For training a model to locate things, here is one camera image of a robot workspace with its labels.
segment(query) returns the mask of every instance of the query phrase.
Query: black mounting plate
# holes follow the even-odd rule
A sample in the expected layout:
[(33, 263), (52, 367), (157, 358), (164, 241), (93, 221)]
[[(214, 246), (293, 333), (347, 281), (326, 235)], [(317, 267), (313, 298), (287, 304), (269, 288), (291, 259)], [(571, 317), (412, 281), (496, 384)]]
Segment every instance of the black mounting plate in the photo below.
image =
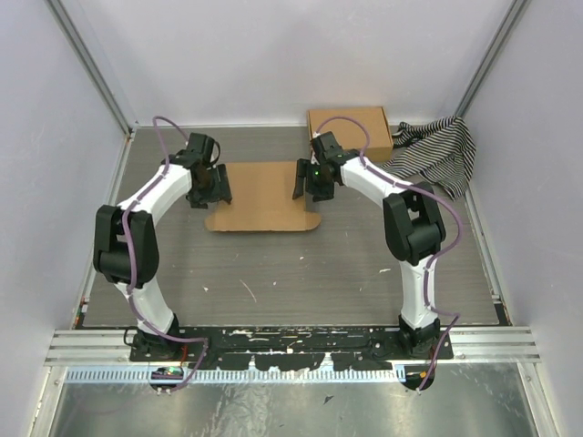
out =
[[(393, 360), (411, 360), (397, 339), (398, 328), (387, 326), (305, 326), (305, 327), (186, 327), (183, 338), (206, 338), (209, 350), (200, 369), (244, 371), (251, 358), (255, 367), (267, 371), (271, 366), (281, 371), (320, 367), (330, 353), (335, 371), (390, 370)], [(202, 343), (189, 343), (187, 362), (194, 362)], [(439, 359), (454, 358), (451, 341), (445, 339)], [(134, 362), (175, 361), (168, 357), (146, 355), (132, 348)]]

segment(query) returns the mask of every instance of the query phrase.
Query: cardboard piece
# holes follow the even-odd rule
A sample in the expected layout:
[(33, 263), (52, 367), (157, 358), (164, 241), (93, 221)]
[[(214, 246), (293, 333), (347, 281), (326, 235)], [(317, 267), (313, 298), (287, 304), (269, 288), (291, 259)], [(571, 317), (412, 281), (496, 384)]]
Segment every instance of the cardboard piece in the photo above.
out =
[(230, 205), (221, 202), (205, 219), (211, 231), (305, 231), (318, 227), (320, 214), (306, 211), (306, 197), (292, 200), (295, 162), (227, 164)]
[[(371, 136), (371, 145), (366, 150), (366, 156), (372, 162), (389, 160), (393, 151), (393, 138), (391, 137), (388, 119), (382, 107), (311, 109), (308, 111), (310, 138), (313, 138), (315, 129), (324, 120), (334, 116), (351, 117), (361, 122)], [(338, 143), (344, 149), (356, 148), (360, 150), (366, 143), (366, 136), (362, 130), (347, 120), (333, 120), (327, 123), (320, 133), (324, 132), (333, 132)]]

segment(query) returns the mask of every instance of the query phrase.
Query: striped cloth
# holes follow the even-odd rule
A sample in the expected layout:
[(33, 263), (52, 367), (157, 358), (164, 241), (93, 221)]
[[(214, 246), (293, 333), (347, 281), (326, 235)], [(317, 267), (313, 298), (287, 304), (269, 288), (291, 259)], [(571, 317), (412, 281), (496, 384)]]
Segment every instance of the striped cloth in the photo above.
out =
[(398, 178), (421, 175), (441, 186), (452, 200), (464, 195), (472, 177), (476, 145), (460, 117), (445, 117), (428, 125), (399, 125), (394, 148), (408, 147), (381, 165)]

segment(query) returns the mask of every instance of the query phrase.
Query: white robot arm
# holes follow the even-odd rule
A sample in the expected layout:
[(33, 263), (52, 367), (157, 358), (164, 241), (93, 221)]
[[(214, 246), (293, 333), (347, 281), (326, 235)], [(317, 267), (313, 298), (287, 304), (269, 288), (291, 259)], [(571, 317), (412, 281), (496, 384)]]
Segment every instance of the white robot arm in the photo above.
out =
[[(168, 167), (160, 166), (144, 188), (116, 207), (104, 205), (97, 212), (94, 267), (129, 299), (131, 268), (128, 245), (122, 239), (121, 217), (138, 200), (129, 215), (138, 274), (138, 284), (131, 295), (143, 320), (163, 333), (178, 335), (179, 324), (164, 301), (156, 279), (159, 252), (154, 228), (174, 202), (183, 196), (193, 208), (207, 208), (209, 202), (220, 200), (230, 203), (226, 168), (224, 165), (217, 166), (217, 158), (212, 154), (217, 145), (211, 137), (190, 134), (187, 148), (171, 155)], [(159, 183), (148, 191), (152, 181), (158, 178)], [(156, 332), (142, 320), (138, 320), (138, 330), (147, 336), (156, 336)]]
[[(379, 172), (383, 173), (356, 150), (343, 150), (334, 135), (327, 132), (312, 141), (311, 160), (298, 160), (293, 198), (303, 195), (305, 185), (314, 201), (332, 199), (337, 183), (356, 189), (383, 209), (386, 243), (399, 260), (403, 279), (400, 341), (411, 354), (418, 351), (424, 356), (439, 336), (440, 322), (432, 311), (435, 261), (429, 261), (441, 248), (445, 227), (434, 200), (406, 189), (413, 185), (410, 182), (390, 177), (390, 183), (378, 178), (374, 173)], [(433, 193), (427, 183), (416, 187)], [(411, 218), (410, 210), (418, 217)]]

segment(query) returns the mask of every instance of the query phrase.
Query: small debris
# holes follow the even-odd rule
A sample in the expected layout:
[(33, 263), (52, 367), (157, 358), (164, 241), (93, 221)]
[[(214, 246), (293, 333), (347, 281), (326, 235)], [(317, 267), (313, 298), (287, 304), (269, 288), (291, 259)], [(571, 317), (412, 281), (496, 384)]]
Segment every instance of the small debris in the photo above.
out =
[(251, 291), (251, 289), (249, 288), (249, 286), (243, 282), (243, 279), (239, 279), (239, 282), (241, 284), (243, 284), (243, 287), (245, 287), (247, 289), (247, 291), (249, 292), (249, 294), (251, 295), (251, 297), (253, 298), (253, 300), (255, 300), (255, 303), (257, 303), (257, 300), (255, 299), (255, 295), (253, 294), (253, 292)]

